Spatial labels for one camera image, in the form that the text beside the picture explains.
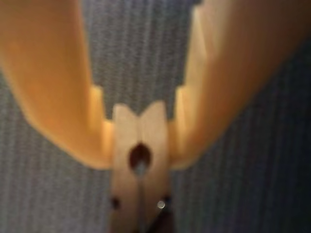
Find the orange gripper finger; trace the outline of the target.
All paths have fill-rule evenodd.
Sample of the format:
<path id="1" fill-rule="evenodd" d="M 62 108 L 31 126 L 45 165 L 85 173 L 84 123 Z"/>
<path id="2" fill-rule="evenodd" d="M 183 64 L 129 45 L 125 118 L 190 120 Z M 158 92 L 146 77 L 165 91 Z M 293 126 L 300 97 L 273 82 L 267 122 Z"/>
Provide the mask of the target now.
<path id="1" fill-rule="evenodd" d="M 311 34 L 308 0 L 202 0 L 169 123 L 173 169 L 195 163 Z"/>
<path id="2" fill-rule="evenodd" d="M 111 168 L 113 127 L 92 82 L 80 1 L 1 1 L 0 67 L 29 124 L 80 163 Z"/>

